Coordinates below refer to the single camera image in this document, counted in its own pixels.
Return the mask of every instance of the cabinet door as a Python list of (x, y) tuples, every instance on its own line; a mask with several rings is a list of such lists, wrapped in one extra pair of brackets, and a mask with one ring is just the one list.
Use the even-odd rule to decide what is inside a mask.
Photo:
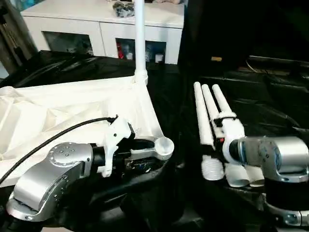
[(99, 22), (24, 17), (37, 49), (104, 56)]
[[(134, 25), (100, 23), (100, 27), (107, 57), (134, 59)], [(181, 29), (146, 26), (146, 61), (177, 64), (181, 35)]]

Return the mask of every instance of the screw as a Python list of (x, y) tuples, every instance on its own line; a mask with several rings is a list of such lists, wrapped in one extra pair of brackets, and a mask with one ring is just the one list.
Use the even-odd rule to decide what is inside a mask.
[(297, 223), (297, 217), (296, 215), (294, 214), (289, 214), (287, 217), (286, 217), (286, 220), (285, 220), (285, 223), (286, 224), (290, 224), (290, 225), (295, 225)]

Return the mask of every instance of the black cable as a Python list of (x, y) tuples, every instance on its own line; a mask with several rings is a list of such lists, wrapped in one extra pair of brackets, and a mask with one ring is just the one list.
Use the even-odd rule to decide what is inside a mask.
[(45, 147), (46, 145), (48, 145), (50, 142), (52, 142), (53, 140), (59, 138), (60, 136), (64, 135), (65, 133), (68, 133), (69, 131), (72, 131), (78, 127), (81, 127), (83, 125), (89, 124), (89, 123), (93, 123), (93, 122), (99, 122), (99, 121), (108, 121), (109, 123), (113, 123), (115, 121), (116, 118), (114, 117), (100, 117), (100, 118), (95, 118), (95, 119), (91, 119), (85, 122), (81, 122), (79, 124), (76, 124), (74, 126), (71, 126), (61, 132), (59, 132), (58, 134), (54, 135), (53, 137), (51, 137), (50, 139), (46, 140), (44, 143), (42, 143), (41, 145), (37, 146), (35, 149), (31, 150), (28, 154), (26, 154), (23, 158), (21, 158), (19, 161), (16, 162), (16, 164), (13, 165), (12, 168), (10, 168), (6, 174), (3, 175), (3, 177), (1, 177), (0, 179), (0, 185), (2, 184), (2, 182), (20, 165), (22, 164), (26, 159), (28, 159), (30, 156), (32, 156), (34, 153), (36, 153), (38, 150), (40, 150), (41, 148)]

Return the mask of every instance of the white pole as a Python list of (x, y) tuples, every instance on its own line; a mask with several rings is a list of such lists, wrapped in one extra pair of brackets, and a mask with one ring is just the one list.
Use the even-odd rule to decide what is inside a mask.
[(214, 134), (217, 139), (224, 138), (224, 134), (222, 132), (222, 129), (217, 127), (214, 120), (219, 117), (219, 111), (217, 109), (216, 103), (214, 102), (214, 99), (211, 95), (211, 91), (208, 87), (208, 85), (204, 84), (202, 85), (202, 91), (204, 95), (204, 100), (206, 102), (207, 110), (209, 113), (209, 117), (211, 118), (211, 124), (214, 131)]
[(148, 83), (145, 60), (145, 15), (144, 0), (135, 0), (135, 81)]
[(195, 103), (197, 107), (197, 123), (200, 143), (202, 145), (211, 145), (214, 148), (211, 125), (207, 115), (207, 109), (203, 98), (201, 84), (199, 82), (195, 82), (193, 86)]
[(222, 112), (232, 112), (230, 106), (228, 105), (225, 96), (223, 95), (220, 87), (215, 84), (212, 86), (213, 93), (217, 99), (218, 105)]
[(216, 103), (211, 95), (211, 91), (208, 85), (202, 85), (203, 95), (206, 102), (207, 110), (211, 120), (216, 119), (219, 116), (219, 111), (217, 109)]

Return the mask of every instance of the red item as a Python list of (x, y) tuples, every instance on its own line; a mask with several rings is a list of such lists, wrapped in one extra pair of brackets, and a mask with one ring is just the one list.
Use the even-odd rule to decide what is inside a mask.
[(119, 59), (123, 59), (125, 56), (124, 56), (124, 54), (122, 53), (120, 43), (117, 43), (117, 50), (118, 50), (118, 58), (119, 58)]

